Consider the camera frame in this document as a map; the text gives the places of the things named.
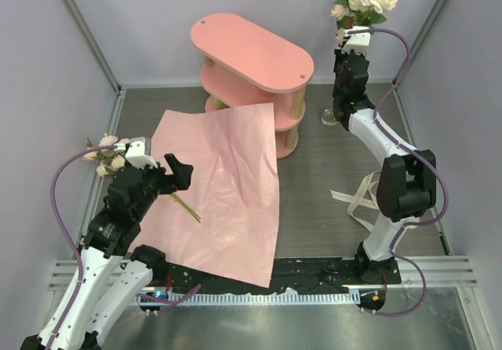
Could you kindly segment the cream ribbon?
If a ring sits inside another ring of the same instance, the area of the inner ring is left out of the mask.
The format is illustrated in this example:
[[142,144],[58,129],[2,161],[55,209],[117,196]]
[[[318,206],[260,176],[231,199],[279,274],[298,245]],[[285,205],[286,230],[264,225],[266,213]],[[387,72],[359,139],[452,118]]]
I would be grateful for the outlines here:
[[379,182],[375,177],[379,177],[380,172],[373,171],[372,173],[366,175],[354,195],[349,195],[339,191],[330,190],[330,194],[333,199],[348,204],[347,215],[357,221],[361,226],[363,226],[368,232],[373,230],[374,225],[368,221],[363,220],[360,217],[355,216],[355,210],[360,206],[371,210],[377,210],[380,212],[380,208],[377,204],[376,194],[373,189],[378,186]]

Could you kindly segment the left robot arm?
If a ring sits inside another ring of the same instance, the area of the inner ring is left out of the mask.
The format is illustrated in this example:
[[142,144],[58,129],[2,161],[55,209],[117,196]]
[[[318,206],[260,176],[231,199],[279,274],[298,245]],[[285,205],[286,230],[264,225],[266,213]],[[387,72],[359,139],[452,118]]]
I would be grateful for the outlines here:
[[106,287],[157,197],[186,191],[191,185],[193,166],[173,154],[164,159],[167,168],[147,158],[141,167],[128,164],[113,176],[104,208],[91,220],[75,257],[78,269],[60,304],[39,334],[24,339],[23,349],[100,349],[133,298],[145,286],[166,280],[165,254],[142,245],[133,251],[120,277]]

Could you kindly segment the pink wrapping paper sheet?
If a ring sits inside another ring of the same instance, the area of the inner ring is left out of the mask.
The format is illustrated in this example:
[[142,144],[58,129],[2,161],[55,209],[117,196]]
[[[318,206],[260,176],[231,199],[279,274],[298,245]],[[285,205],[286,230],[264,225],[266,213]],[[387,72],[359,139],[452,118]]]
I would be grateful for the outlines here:
[[168,110],[151,143],[156,161],[171,153],[194,171],[189,189],[155,200],[135,244],[161,250],[174,264],[268,286],[279,227],[272,104]]

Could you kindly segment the small peach spray roses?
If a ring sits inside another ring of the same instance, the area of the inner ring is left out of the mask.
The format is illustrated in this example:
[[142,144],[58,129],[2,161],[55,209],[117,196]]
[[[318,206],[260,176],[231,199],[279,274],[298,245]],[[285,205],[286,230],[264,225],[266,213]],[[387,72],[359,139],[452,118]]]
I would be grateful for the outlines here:
[[338,46],[341,46],[345,38],[345,28],[346,23],[351,18],[349,17],[349,8],[336,4],[330,13],[331,17],[336,21],[337,32],[336,32],[336,42]]

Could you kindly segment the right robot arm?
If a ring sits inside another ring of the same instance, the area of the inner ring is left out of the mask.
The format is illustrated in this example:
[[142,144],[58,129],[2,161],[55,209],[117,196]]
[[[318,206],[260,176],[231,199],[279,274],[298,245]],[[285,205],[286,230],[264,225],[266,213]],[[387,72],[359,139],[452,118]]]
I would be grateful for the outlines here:
[[376,190],[379,216],[355,254],[354,272],[363,283],[379,283],[395,261],[395,247],[436,203],[432,151],[418,151],[377,114],[366,94],[369,61],[353,51],[334,52],[333,113],[381,166]]

